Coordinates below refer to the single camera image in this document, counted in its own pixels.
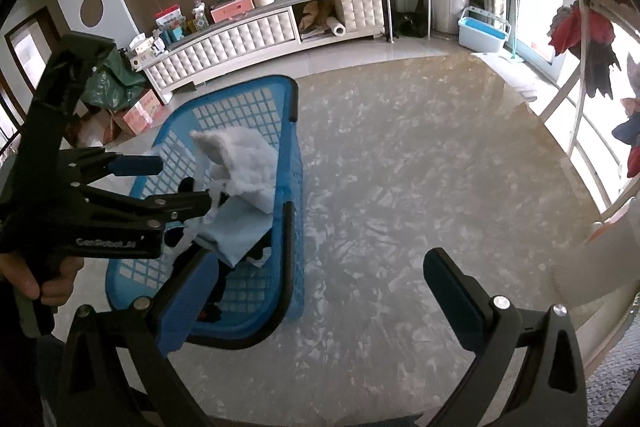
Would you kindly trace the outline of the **person's left hand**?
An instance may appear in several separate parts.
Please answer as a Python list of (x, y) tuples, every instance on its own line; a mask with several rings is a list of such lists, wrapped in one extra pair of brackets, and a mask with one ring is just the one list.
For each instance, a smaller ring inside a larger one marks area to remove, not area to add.
[(28, 299), (39, 299), (49, 307), (60, 307), (67, 303), (73, 294), (76, 277), (85, 265), (82, 258), (67, 257), (62, 261), (54, 279), (38, 283), (21, 258), (1, 254), (0, 259), (2, 279), (6, 279)]

